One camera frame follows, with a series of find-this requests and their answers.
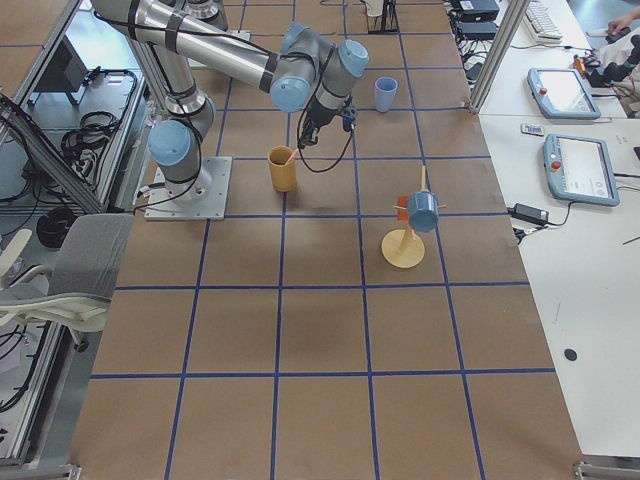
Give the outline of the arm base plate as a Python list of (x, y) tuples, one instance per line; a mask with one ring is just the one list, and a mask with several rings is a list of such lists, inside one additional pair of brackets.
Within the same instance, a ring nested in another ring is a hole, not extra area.
[(194, 186), (190, 182), (166, 184), (157, 167), (154, 182), (163, 186), (150, 192), (150, 206), (145, 208), (144, 218), (150, 221), (223, 220), (232, 162), (231, 156), (204, 157)]

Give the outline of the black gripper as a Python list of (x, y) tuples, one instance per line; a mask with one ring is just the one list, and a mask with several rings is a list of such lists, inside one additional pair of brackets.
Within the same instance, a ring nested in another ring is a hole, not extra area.
[(305, 149), (316, 145), (319, 131), (328, 125), (338, 114), (338, 109), (325, 107), (316, 97), (311, 98), (311, 103), (303, 115), (302, 132), (298, 138), (298, 148)]

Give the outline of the person's hand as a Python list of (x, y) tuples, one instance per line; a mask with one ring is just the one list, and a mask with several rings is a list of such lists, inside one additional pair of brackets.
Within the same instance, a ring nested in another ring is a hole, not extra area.
[(617, 17), (608, 22), (607, 33), (611, 36), (619, 35), (622, 30), (629, 28), (631, 23), (639, 19), (639, 11), (633, 10), (630, 13)]

